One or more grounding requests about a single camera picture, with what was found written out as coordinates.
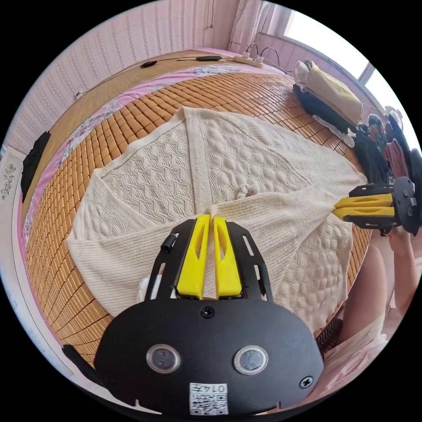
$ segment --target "hand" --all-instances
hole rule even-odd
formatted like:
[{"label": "hand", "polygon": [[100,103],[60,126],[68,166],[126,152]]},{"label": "hand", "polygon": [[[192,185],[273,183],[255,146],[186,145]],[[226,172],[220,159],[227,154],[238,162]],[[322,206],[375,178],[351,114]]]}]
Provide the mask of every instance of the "hand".
[{"label": "hand", "polygon": [[403,227],[394,227],[388,234],[390,248],[397,255],[407,255],[409,248],[411,250],[410,233],[405,231]]}]

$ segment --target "window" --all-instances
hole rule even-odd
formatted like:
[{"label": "window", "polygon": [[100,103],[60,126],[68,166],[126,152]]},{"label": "window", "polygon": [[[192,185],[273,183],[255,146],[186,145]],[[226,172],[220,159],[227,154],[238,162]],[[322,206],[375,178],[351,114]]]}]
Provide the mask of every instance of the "window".
[{"label": "window", "polygon": [[368,65],[368,59],[343,37],[302,13],[291,12],[284,35],[325,54],[356,79]]},{"label": "window", "polygon": [[406,114],[403,106],[397,98],[394,91],[388,85],[387,81],[381,76],[380,72],[375,70],[365,87],[372,93],[377,101],[383,106],[391,106],[399,110],[403,116],[403,134],[406,138],[410,149],[416,148],[421,152],[421,147],[416,137],[415,131],[410,123],[409,117]]}]

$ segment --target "cable knit pattern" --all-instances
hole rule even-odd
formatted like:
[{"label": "cable knit pattern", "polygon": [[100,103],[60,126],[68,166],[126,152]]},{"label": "cable knit pattern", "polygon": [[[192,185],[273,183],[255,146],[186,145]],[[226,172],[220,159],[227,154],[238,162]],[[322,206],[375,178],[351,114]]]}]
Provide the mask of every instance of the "cable knit pattern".
[{"label": "cable knit pattern", "polygon": [[[175,225],[202,213],[224,216],[251,232],[275,302],[314,331],[347,296],[351,224],[332,207],[364,183],[344,157],[279,126],[183,108],[94,171],[67,245],[115,316],[136,303]],[[215,297],[212,237],[204,295]]]}]

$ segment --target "bamboo mat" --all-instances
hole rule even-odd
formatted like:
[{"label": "bamboo mat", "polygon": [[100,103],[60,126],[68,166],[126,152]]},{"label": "bamboo mat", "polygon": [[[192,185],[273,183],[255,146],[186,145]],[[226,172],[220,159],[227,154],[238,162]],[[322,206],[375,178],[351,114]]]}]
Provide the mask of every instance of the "bamboo mat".
[{"label": "bamboo mat", "polygon": [[92,114],[100,110],[103,105],[108,103],[113,98],[124,93],[125,91],[136,87],[142,82],[154,79],[158,76],[177,70],[189,69],[201,65],[226,65],[225,62],[196,62],[196,61],[177,61],[180,57],[209,55],[209,52],[187,50],[175,53],[165,54],[159,57],[154,57],[149,60],[163,60],[154,66],[147,68],[140,68],[136,66],[125,72],[121,72],[114,77],[105,80],[96,87],[90,89],[77,101],[75,101],[66,112],[57,120],[55,125],[50,129],[50,139],[43,152],[40,163],[38,164],[31,186],[29,187],[25,201],[22,205],[22,221],[25,221],[25,216],[29,208],[34,189],[38,183],[41,173],[45,166],[50,162],[55,152],[58,150],[66,139]]},{"label": "bamboo mat", "polygon": [[[33,221],[27,267],[48,323],[86,361],[92,363],[99,339],[112,318],[84,284],[64,239],[70,233],[93,170],[105,166],[120,156],[129,143],[170,120],[182,105],[242,113],[279,124],[344,155],[361,170],[354,152],[305,113],[292,92],[292,85],[289,76],[249,73],[206,76],[174,84],[114,113],[59,167]],[[363,261],[370,235],[370,230],[353,227],[349,289]]]}]

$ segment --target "qr code sticker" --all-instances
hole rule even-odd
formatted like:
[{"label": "qr code sticker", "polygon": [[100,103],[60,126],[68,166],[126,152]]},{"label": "qr code sticker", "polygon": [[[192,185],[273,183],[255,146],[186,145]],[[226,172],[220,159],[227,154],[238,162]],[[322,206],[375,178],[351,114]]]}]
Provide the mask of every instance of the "qr code sticker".
[{"label": "qr code sticker", "polygon": [[228,415],[227,384],[189,385],[191,415]]}]

